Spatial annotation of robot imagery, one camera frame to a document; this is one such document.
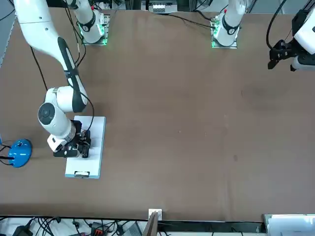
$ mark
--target brown table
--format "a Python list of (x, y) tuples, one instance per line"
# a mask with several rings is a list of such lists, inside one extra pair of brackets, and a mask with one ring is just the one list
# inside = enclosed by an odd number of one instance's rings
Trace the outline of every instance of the brown table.
[[(76, 58), (65, 12), (51, 13)], [(52, 156), (36, 116), (45, 89), (16, 23), (0, 70), (0, 132), (34, 147), (26, 166), (0, 166), (0, 213), (146, 219), (162, 208), (164, 219), (230, 221), (314, 213), (314, 73), (290, 72), (289, 61), (267, 69), (270, 18), (244, 16), (239, 49), (225, 50), (180, 19), (117, 12), (108, 45), (87, 47), (79, 67), (96, 115), (107, 117), (97, 180), (65, 178), (66, 160)], [(272, 44), (291, 19), (276, 19)], [(60, 64), (36, 55), (48, 87), (64, 86)]]

